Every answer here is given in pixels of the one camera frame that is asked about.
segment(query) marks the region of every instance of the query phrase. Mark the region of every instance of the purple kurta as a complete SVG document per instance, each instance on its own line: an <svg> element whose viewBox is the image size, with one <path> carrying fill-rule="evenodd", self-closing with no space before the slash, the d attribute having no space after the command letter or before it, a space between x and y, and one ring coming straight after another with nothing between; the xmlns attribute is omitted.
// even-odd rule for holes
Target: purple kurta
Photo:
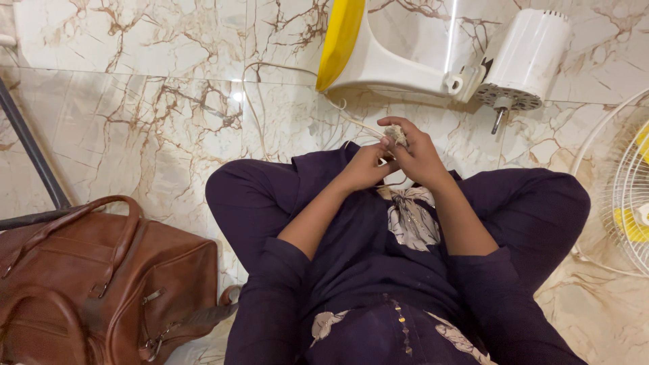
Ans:
<svg viewBox="0 0 649 365"><path fill-rule="evenodd" d="M391 202L375 188L355 192L310 262L276 237L358 148L309 153L292 164L237 160L210 177L207 202L250 273L226 364L477 364L426 312L458 327L499 365L585 364L532 299L588 216L590 199L574 177L510 169L458 181L501 247L486 257L449 256L443 239L429 251L400 245L387 228ZM437 219L433 207L417 203ZM350 309L309 347L316 314Z"/></svg>

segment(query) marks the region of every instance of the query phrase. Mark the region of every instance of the brown leather bag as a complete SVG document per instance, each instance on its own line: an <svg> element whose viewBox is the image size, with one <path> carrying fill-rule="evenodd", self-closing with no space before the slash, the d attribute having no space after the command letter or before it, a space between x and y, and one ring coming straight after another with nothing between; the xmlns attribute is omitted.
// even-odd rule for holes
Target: brown leather bag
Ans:
<svg viewBox="0 0 649 365"><path fill-rule="evenodd" d="M129 215L93 210L114 201ZM236 309L217 305L217 246L115 195L0 234L0 362L163 364Z"/></svg>

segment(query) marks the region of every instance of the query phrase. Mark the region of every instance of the bag strap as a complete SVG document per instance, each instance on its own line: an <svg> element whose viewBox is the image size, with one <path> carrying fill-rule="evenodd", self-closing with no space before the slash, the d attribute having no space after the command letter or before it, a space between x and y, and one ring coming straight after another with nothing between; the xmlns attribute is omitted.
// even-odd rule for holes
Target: bag strap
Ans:
<svg viewBox="0 0 649 365"><path fill-rule="evenodd" d="M12 319L12 315L23 300L31 297L45 299L54 303L58 307L67 321L67 335L72 340L72 353L74 354L77 364L90 365L86 346L86 335L81 327L81 320L77 315L77 311L74 309L72 304L59 293L42 286L26 286L22 288L16 295L11 297L8 305L0 312L0 361L3 359L5 349L3 343L6 329Z"/></svg>
<svg viewBox="0 0 649 365"><path fill-rule="evenodd" d="M107 197L102 197L95 201L91 201L88 204L81 206L78 210L68 214L67 216L61 217L50 224L47 224L43 228L36 231L19 249L15 250L9 254L8 259L5 260L7 264L3 264L4 273L2 278L4 279L12 268L16 267L18 261L25 256L31 249L36 247L38 244L43 242L50 234L55 232L58 229L61 229L67 225L74 223L79 220L81 217L87 215L93 210L109 204L114 201L125 201L129 204L129 216L127 217L126 224L119 238L117 239L117 244L113 249L113 255L111 259L111 265L109 265L104 277L96 282L92 288L90 288L90 297L102 297L106 292L106 288L112 279L113 272L117 270L119 265L126 257L127 252L129 251L130 244L133 241L133 236L135 230L140 222L141 208L138 203L131 197L125 195L111 195Z"/></svg>

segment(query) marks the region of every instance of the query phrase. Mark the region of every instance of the marble floor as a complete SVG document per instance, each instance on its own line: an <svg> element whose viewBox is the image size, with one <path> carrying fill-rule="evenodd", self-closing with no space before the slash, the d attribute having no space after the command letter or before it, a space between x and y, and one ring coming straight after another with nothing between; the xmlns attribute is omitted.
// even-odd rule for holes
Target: marble floor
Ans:
<svg viewBox="0 0 649 365"><path fill-rule="evenodd" d="M317 72L331 6L332 0L0 0L0 32L19 40L18 48L0 47L0 77L74 204L127 194L148 218L219 240L222 290L245 283L247 272L203 189L224 163L263 157L242 80L276 161L363 134L314 90L311 75L266 66L242 75L256 61ZM379 88L332 92L366 123L409 118L464 177L512 167L568 171L598 119L649 84L649 0L370 0L369 6L373 31L389 50L436 67L450 50L452 70L478 60L496 28L522 8L571 18L574 34L548 101L513 112L496 136L490 134L495 113L475 101ZM24 148L0 117L0 219L51 210ZM648 118L645 99L623 108L578 173L594 199L580 245L625 270L631 264L606 238L596 197L611 141ZM535 298L589 364L641 365L649 359L647 283L570 256ZM222 363L231 324L179 348L167 363Z"/></svg>

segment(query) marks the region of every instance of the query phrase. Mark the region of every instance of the zipper pull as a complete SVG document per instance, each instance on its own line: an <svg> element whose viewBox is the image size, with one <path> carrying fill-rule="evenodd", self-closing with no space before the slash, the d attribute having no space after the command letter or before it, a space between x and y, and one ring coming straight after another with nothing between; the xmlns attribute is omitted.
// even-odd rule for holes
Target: zipper pull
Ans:
<svg viewBox="0 0 649 365"><path fill-rule="evenodd" d="M160 289L156 290L155 292L149 294L148 296L144 297L144 299L142 299L142 305L147 304L147 302L150 302L150 301L156 299L157 297L161 296L162 294L164 294L166 292L167 292L167 290L165 288L160 288Z"/></svg>

